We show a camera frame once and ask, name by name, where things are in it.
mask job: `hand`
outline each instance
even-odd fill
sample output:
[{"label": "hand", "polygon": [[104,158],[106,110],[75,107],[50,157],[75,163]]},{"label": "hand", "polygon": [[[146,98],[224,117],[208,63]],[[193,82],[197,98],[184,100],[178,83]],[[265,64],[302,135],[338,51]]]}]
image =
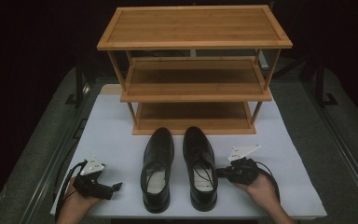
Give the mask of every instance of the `hand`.
[{"label": "hand", "polygon": [[68,190],[65,192],[65,201],[63,202],[60,215],[57,223],[59,224],[75,224],[79,223],[88,213],[88,211],[95,204],[99,203],[102,199],[99,198],[85,198],[78,193],[74,188],[75,178],[70,179]]},{"label": "hand", "polygon": [[276,224],[295,223],[283,210],[275,194],[275,188],[263,174],[250,185],[234,183],[235,186],[246,191],[254,203],[263,209]]}]

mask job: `white insole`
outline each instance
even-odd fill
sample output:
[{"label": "white insole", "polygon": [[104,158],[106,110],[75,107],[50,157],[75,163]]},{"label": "white insole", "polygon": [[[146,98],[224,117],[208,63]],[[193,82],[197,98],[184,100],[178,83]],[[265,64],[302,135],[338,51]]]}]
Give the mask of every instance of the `white insole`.
[{"label": "white insole", "polygon": [[194,187],[200,191],[213,190],[212,169],[201,166],[194,167]]},{"label": "white insole", "polygon": [[163,167],[151,168],[147,170],[147,192],[148,193],[160,193],[165,186],[165,169]]}]

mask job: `floor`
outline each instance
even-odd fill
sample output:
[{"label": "floor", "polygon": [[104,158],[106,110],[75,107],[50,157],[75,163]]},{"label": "floor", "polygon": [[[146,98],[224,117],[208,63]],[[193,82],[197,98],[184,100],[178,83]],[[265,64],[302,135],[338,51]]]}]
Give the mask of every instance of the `floor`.
[{"label": "floor", "polygon": [[[280,58],[277,70],[291,61]],[[301,66],[273,79],[270,85],[286,128],[327,212],[327,217],[298,223],[358,223],[358,110],[328,69],[324,70],[324,92],[331,93],[337,105],[319,107],[313,95],[314,80],[302,82],[298,78],[300,71]],[[75,108],[70,100],[76,93],[75,69],[68,73],[0,195],[0,223],[54,223],[49,213],[54,194],[95,98],[107,83],[117,83],[117,80],[100,77],[95,83],[88,83],[82,105]],[[110,222],[87,217],[82,223]],[[128,222],[114,220],[114,223]],[[191,220],[160,222],[198,223]],[[271,222],[266,219],[258,223]]]}]

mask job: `shoe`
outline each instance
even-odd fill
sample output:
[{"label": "shoe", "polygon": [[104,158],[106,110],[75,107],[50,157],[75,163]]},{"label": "shoe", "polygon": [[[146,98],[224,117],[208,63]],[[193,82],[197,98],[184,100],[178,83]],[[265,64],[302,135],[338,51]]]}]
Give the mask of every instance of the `shoe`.
[{"label": "shoe", "polygon": [[214,154],[207,137],[198,127],[186,130],[183,143],[188,176],[190,198],[193,207],[201,212],[214,208],[217,201],[217,175]]},{"label": "shoe", "polygon": [[161,213],[170,204],[169,182],[173,154],[170,131],[166,128],[155,130],[145,150],[141,173],[144,205],[150,213]]}]

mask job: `bamboo shelf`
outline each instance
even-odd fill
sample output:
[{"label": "bamboo shelf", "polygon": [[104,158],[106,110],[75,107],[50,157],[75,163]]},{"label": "bamboo shelf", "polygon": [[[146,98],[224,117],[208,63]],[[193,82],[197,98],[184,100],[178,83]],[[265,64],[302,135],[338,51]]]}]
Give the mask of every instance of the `bamboo shelf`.
[{"label": "bamboo shelf", "polygon": [[[108,52],[134,122],[133,134],[165,126],[183,134],[199,126],[207,134],[255,133],[280,49],[292,47],[268,6],[119,7],[98,43]],[[257,49],[255,56],[145,57],[132,50]],[[276,49],[263,77],[261,49]],[[130,62],[121,75],[115,51]],[[253,113],[248,102],[258,102]],[[138,103],[135,112],[132,103]]]}]

